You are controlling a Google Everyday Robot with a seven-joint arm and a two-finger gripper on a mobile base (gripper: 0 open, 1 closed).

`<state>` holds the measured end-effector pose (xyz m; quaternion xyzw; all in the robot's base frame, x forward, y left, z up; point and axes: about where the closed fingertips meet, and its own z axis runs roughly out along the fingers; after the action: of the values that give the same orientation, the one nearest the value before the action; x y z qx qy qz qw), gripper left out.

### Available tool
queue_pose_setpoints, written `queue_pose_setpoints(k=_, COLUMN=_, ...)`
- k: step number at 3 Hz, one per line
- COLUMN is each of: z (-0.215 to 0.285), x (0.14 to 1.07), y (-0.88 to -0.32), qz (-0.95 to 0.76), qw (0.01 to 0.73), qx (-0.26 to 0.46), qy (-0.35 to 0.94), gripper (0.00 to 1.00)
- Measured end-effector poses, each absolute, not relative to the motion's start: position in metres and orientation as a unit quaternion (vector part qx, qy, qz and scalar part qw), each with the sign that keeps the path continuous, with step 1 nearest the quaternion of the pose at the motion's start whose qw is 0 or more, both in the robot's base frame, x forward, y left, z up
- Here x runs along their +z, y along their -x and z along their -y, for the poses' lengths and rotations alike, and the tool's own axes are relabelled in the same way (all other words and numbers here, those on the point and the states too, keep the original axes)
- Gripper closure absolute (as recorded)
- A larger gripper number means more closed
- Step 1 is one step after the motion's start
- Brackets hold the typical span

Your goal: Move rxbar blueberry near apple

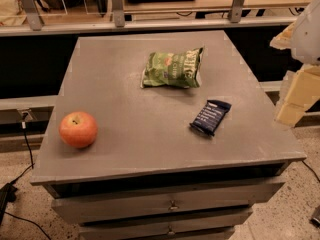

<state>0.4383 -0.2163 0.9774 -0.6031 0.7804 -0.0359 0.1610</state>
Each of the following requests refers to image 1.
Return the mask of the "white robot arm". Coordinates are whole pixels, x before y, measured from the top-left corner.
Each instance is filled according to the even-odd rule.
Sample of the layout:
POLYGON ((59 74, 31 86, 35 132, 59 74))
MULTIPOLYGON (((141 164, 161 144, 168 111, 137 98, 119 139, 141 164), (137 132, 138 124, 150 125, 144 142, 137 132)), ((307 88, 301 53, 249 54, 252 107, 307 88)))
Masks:
POLYGON ((274 120, 294 127, 320 100, 320 0, 312 0, 297 20, 275 36, 270 46, 289 49, 302 67, 288 71, 280 88, 274 120))

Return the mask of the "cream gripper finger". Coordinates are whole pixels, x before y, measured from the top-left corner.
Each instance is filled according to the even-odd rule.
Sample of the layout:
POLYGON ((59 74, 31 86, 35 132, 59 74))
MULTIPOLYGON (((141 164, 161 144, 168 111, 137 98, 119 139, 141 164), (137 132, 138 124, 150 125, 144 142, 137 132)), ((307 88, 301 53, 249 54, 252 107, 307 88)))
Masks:
POLYGON ((297 72, 287 71, 281 83, 274 120, 294 127, 319 100, 320 66, 303 64, 297 72))
POLYGON ((295 23, 291 23, 281 33, 273 37, 270 46, 279 50, 290 49, 294 27, 295 23))

